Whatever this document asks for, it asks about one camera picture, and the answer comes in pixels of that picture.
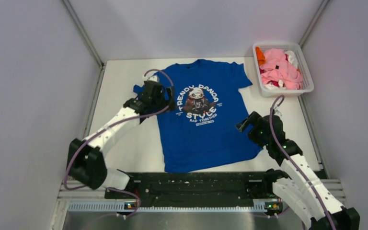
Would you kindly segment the blue panda t shirt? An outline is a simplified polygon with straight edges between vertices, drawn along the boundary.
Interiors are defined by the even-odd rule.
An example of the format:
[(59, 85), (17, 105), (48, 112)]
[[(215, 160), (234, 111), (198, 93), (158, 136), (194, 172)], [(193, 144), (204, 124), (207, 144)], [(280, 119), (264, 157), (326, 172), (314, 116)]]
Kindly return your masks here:
[(192, 171), (247, 161), (261, 147), (237, 130), (248, 116), (240, 89), (252, 85), (244, 65), (198, 59), (158, 72), (174, 86), (176, 110), (157, 116), (164, 170)]

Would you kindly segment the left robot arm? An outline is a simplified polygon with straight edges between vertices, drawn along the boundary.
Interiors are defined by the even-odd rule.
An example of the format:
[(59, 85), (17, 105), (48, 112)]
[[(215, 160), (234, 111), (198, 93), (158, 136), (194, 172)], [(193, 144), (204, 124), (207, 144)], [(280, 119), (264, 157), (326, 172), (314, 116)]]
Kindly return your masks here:
[(127, 100), (118, 113), (99, 130), (74, 139), (69, 145), (66, 176), (70, 176), (92, 190), (115, 188), (123, 198), (134, 193), (131, 178), (119, 169), (108, 168), (107, 153), (130, 130), (146, 118), (176, 109), (174, 86), (164, 87), (153, 80), (144, 82), (137, 98)]

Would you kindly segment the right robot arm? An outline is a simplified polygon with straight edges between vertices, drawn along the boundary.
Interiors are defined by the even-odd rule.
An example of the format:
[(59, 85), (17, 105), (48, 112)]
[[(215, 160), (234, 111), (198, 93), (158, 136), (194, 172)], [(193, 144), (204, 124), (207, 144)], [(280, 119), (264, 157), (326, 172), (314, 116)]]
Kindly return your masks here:
[(264, 147), (280, 167), (264, 173), (262, 192), (265, 196), (277, 196), (285, 201), (308, 230), (359, 229), (359, 213), (343, 205), (324, 185), (301, 148), (286, 137), (279, 116), (252, 112), (236, 128), (243, 132), (248, 126), (252, 126), (248, 138)]

